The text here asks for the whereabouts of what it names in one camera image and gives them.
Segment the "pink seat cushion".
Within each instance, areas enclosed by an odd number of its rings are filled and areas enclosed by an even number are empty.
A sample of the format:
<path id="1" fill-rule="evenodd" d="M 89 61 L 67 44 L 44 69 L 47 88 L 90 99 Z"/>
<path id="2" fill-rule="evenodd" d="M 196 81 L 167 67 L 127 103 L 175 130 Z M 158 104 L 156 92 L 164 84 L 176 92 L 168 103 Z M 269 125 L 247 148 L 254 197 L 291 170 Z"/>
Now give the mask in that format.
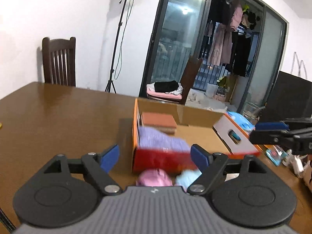
<path id="1" fill-rule="evenodd" d="M 146 94 L 148 96 L 151 96 L 151 97 L 162 98 L 162 99 L 170 99 L 170 100 L 181 100 L 182 99 L 181 94 L 174 95 L 174 94 L 166 94 L 166 93 L 162 93 L 162 92 L 155 92 L 155 91 L 152 91 L 150 88 L 146 89 Z"/>

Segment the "white planter pot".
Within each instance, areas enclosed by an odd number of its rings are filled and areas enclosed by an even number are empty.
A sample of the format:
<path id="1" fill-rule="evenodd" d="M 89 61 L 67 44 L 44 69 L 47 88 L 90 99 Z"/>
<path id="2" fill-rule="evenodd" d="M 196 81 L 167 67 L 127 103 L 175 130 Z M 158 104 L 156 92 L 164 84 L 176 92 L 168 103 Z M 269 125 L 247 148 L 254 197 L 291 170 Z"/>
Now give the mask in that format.
<path id="1" fill-rule="evenodd" d="M 207 84 L 205 96 L 208 98 L 214 98 L 214 95 L 217 93 L 218 85 L 215 84 Z"/>

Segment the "black monitor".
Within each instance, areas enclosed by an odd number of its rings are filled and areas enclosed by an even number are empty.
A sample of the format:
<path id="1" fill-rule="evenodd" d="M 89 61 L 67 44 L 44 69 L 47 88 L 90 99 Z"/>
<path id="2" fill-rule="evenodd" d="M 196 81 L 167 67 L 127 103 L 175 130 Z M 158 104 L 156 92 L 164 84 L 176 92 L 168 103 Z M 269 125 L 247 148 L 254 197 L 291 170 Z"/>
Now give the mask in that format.
<path id="1" fill-rule="evenodd" d="M 311 117 L 311 82 L 280 71 L 260 122 Z"/>

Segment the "dark wooden slatted chair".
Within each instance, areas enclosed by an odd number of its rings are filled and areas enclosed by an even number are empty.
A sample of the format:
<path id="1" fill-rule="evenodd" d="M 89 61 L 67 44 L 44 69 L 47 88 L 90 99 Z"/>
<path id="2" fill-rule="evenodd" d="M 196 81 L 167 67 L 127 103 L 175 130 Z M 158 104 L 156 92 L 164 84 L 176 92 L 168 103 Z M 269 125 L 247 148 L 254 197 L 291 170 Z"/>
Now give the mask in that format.
<path id="1" fill-rule="evenodd" d="M 76 86 L 76 38 L 42 40 L 44 82 Z"/>

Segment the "dark wooden chair with cushion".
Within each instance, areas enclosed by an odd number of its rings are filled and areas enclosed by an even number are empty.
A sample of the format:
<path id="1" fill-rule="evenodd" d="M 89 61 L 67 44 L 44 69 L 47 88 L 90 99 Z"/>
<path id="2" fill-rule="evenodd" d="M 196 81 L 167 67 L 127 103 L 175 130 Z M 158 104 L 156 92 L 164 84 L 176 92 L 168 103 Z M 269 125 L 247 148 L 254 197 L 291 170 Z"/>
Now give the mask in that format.
<path id="1" fill-rule="evenodd" d="M 157 101 L 162 101 L 162 102 L 168 102 L 168 103 L 174 103 L 174 104 L 181 104 L 184 105 L 186 103 L 188 94 L 190 89 L 193 87 L 193 84 L 195 82 L 195 77 L 197 75 L 197 72 L 203 62 L 203 58 L 196 58 L 193 56 L 190 56 L 187 62 L 187 65 L 184 69 L 183 75 L 181 77 L 181 80 L 179 83 L 183 86 L 183 91 L 182 91 L 182 99 L 181 100 L 170 100 L 170 99 L 162 99 L 162 98 L 156 98 L 156 97 L 147 97 L 149 99 L 157 100 Z"/>

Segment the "light blue soft toy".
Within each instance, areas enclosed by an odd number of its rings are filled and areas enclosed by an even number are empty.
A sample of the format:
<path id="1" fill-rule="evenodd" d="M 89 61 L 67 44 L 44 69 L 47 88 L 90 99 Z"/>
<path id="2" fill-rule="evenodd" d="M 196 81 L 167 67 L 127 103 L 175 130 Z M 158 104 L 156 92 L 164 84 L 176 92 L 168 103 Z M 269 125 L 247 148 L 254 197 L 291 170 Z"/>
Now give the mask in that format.
<path id="1" fill-rule="evenodd" d="M 184 170 L 175 179 L 175 186 L 181 186 L 186 192 L 188 187 L 191 186 L 195 180 L 201 176 L 202 172 L 197 170 Z"/>

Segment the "hanging black coat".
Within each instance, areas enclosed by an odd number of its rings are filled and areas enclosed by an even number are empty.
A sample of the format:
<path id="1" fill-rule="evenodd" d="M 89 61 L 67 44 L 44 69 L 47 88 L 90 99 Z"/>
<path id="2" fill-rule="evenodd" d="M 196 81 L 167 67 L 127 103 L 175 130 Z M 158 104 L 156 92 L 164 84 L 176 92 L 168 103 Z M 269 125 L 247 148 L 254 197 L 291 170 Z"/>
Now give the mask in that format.
<path id="1" fill-rule="evenodd" d="M 228 72 L 245 77 L 251 41 L 251 37 L 247 37 L 245 34 L 232 32 L 230 63 L 225 66 Z"/>

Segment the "purple fluffy cloth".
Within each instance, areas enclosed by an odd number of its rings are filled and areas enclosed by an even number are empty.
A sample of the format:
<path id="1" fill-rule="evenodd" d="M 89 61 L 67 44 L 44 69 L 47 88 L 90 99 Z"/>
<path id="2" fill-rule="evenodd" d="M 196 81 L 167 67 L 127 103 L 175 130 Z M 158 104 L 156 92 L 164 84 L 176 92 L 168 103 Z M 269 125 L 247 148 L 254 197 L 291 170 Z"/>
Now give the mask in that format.
<path id="1" fill-rule="evenodd" d="M 139 147 L 148 150 L 190 152 L 190 146 L 184 139 L 144 126 L 139 126 Z"/>

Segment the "cardboard box with orange edges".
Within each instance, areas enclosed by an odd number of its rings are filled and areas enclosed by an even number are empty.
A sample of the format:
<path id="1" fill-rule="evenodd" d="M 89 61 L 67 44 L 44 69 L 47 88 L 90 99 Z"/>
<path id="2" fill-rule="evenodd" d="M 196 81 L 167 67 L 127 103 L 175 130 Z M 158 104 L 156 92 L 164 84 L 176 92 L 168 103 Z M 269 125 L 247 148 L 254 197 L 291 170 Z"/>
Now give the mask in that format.
<path id="1" fill-rule="evenodd" d="M 250 143 L 249 134 L 228 113 L 137 98 L 133 113 L 133 173 L 160 168 L 168 174 L 179 174 L 183 170 L 196 168 L 188 152 L 141 146 L 139 128 L 143 113 L 171 115 L 177 123 L 174 137 L 183 139 L 189 146 L 198 144 L 210 153 L 220 152 L 231 159 L 242 159 L 248 154 L 258 156 L 261 153 L 260 146 Z"/>

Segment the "hanging pink coat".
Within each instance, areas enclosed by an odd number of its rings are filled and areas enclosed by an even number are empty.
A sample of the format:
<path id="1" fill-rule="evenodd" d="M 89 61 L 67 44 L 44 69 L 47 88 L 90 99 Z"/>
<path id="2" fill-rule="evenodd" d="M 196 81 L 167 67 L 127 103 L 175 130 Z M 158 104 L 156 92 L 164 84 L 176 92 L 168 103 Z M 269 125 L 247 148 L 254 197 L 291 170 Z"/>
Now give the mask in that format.
<path id="1" fill-rule="evenodd" d="M 219 66 L 229 64 L 232 52 L 232 33 L 238 29 L 243 17 L 243 9 L 239 0 L 221 0 L 214 5 L 211 20 L 218 23 L 212 47 L 209 53 L 209 63 Z"/>

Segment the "black cloth on chair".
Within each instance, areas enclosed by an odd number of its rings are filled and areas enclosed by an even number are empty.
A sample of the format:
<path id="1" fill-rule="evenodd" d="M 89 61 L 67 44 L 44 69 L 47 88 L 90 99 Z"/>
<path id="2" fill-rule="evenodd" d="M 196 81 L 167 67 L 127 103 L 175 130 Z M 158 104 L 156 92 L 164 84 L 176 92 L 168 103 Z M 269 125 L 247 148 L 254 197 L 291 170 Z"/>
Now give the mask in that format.
<path id="1" fill-rule="evenodd" d="M 154 83 L 155 92 L 167 93 L 167 92 L 176 91 L 178 88 L 179 88 L 179 83 L 175 80 Z"/>

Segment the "blue wet wipes pack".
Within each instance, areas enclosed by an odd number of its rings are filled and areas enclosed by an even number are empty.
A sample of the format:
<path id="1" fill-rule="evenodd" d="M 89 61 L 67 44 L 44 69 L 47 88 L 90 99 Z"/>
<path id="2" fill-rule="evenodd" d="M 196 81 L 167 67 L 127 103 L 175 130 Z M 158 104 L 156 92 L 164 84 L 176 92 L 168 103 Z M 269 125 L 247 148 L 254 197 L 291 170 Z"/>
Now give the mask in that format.
<path id="1" fill-rule="evenodd" d="M 240 113 L 227 112 L 227 114 L 240 126 L 240 128 L 245 130 L 247 133 L 250 133 L 252 130 L 254 130 L 255 126 Z"/>

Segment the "pink soft toy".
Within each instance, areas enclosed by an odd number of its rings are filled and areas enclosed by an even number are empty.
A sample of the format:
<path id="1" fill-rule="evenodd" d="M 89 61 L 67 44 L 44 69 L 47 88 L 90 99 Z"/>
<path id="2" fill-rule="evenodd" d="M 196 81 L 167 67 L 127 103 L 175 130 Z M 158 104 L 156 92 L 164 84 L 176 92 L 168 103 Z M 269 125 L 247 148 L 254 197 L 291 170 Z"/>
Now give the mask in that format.
<path id="1" fill-rule="evenodd" d="M 173 186 L 170 176 L 162 169 L 143 171 L 136 180 L 136 186 Z"/>

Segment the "white cloth on chair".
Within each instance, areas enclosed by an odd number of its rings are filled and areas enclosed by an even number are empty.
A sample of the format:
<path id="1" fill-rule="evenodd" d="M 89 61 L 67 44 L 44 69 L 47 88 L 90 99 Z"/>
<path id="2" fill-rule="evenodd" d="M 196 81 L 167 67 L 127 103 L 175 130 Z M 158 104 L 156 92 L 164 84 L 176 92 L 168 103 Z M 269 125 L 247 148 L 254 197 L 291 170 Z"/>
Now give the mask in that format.
<path id="1" fill-rule="evenodd" d="M 152 91 L 155 91 L 154 90 L 154 83 L 147 84 L 146 88 L 150 88 Z M 179 88 L 176 91 L 167 92 L 166 94 L 178 95 L 178 94 L 182 94 L 182 91 L 183 91 L 183 86 L 181 85 L 181 83 L 179 83 Z"/>

